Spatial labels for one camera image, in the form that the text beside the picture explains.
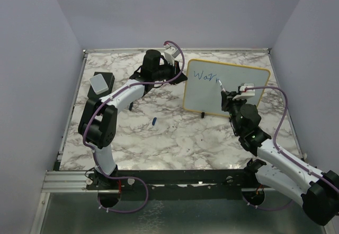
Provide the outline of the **white whiteboard marker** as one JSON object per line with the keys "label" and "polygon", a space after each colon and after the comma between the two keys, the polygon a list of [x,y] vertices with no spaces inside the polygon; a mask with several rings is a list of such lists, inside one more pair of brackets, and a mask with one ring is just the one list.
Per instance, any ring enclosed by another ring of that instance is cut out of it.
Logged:
{"label": "white whiteboard marker", "polygon": [[221,82],[219,79],[217,79],[217,82],[218,82],[218,84],[219,84],[219,86],[220,86],[220,88],[221,88],[221,91],[222,91],[222,92],[226,92],[226,90],[225,90],[225,88],[224,88],[222,82]]}

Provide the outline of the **yellow framed whiteboard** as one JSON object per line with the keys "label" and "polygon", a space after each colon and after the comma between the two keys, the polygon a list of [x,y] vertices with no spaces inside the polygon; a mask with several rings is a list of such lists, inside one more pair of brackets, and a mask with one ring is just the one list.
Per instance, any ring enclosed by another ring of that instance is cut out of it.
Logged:
{"label": "yellow framed whiteboard", "polygon": [[271,72],[265,68],[242,66],[216,61],[191,59],[187,65],[183,108],[186,111],[209,115],[228,116],[221,110],[221,88],[238,91],[243,83],[253,83],[255,87],[266,86]]}

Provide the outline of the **blue marker cap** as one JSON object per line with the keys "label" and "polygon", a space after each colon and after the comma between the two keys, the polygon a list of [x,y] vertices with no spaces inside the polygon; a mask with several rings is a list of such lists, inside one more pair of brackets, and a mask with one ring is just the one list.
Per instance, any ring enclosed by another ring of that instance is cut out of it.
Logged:
{"label": "blue marker cap", "polygon": [[157,117],[154,117],[154,118],[153,118],[153,121],[152,121],[152,125],[153,125],[153,126],[155,125],[156,120],[157,120]]}

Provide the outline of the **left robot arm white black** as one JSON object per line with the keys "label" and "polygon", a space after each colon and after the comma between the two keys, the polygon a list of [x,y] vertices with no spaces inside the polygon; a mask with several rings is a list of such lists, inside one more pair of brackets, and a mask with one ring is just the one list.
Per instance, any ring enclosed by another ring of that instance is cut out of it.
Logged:
{"label": "left robot arm white black", "polygon": [[97,100],[87,100],[78,133],[82,136],[84,146],[90,148],[93,155],[93,185],[110,189],[119,184],[122,178],[117,176],[118,167],[111,149],[118,114],[156,86],[186,81],[188,78],[183,73],[184,63],[176,60],[181,54],[182,51],[174,47],[168,47],[163,53],[147,50],[141,66],[123,86]]}

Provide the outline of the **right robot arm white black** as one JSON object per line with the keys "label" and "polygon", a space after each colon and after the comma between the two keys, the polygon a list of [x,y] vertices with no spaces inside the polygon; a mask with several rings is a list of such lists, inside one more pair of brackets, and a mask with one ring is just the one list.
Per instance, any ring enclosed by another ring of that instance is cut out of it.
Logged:
{"label": "right robot arm white black", "polygon": [[221,90],[221,109],[229,113],[235,136],[246,151],[258,157],[248,163],[244,183],[275,189],[300,205],[314,223],[327,225],[338,214],[338,174],[309,165],[264,132],[257,107],[247,103],[251,92],[249,87],[238,92]]}

